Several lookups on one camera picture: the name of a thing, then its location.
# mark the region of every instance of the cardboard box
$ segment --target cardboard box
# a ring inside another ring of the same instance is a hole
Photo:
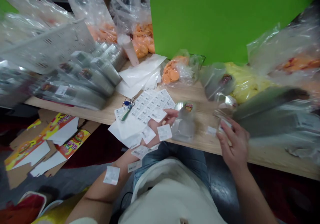
[[[30,171],[56,154],[54,142],[61,146],[78,131],[78,128],[93,133],[99,125],[100,123],[40,109],[39,119],[10,143],[14,151],[5,160],[10,189],[21,184]],[[52,168],[54,170],[50,169],[46,176],[54,175],[64,163]]]

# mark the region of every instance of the keychain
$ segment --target keychain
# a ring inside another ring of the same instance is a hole
[[[131,104],[128,105],[128,108],[125,109],[124,113],[120,117],[120,121],[124,121],[127,118],[128,114],[131,111],[133,106],[134,106],[134,102],[131,101]]]

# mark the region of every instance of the floor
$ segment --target floor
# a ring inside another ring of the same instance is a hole
[[[7,158],[10,152],[0,153],[0,209],[5,208],[6,203],[13,201],[17,204],[23,194],[27,191],[42,191],[50,193],[54,199],[67,199],[68,197],[79,193],[84,188],[92,184],[95,179],[106,169],[108,164],[89,166],[76,169],[61,169],[53,177],[39,176],[28,178],[17,188],[9,190],[7,176],[3,161]],[[221,216],[227,223],[243,223],[243,219],[239,212],[239,203],[236,195],[236,189],[232,176],[228,167],[219,155],[205,153],[209,180],[213,199],[218,207]],[[123,196],[127,192],[132,192],[133,188],[132,173],[129,181],[117,199],[114,212],[120,209],[120,203]],[[126,208],[130,205],[131,194],[128,193],[122,201],[122,207]]]

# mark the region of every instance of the wooden table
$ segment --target wooden table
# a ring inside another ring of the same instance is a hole
[[[194,86],[183,88],[167,88],[175,102],[180,100],[190,100],[196,104],[196,135],[193,143],[183,143],[175,140],[168,140],[169,142],[179,145],[199,149],[202,151],[221,155],[221,148],[219,141],[206,134],[208,123],[211,125],[215,120],[212,119],[212,113],[215,108],[213,102],[208,102],[204,94],[204,90],[197,82]],[[77,116],[87,120],[111,125],[115,121],[114,110],[122,106],[122,102],[126,99],[125,96],[115,93],[106,104],[106,107],[101,111],[87,110],[78,107],[68,107],[61,104],[56,104],[46,100],[31,97],[25,103],[40,108],[45,108],[72,116]],[[276,170],[289,172],[299,176],[308,177],[315,180],[320,180],[320,167],[312,162],[300,159],[288,154],[283,147],[264,144],[261,145],[257,140],[250,141],[249,162],[257,165],[273,168]]]

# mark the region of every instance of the green wall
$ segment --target green wall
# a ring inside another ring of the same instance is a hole
[[[247,62],[246,44],[290,23],[313,0],[150,0],[156,53],[179,49],[217,61]]]

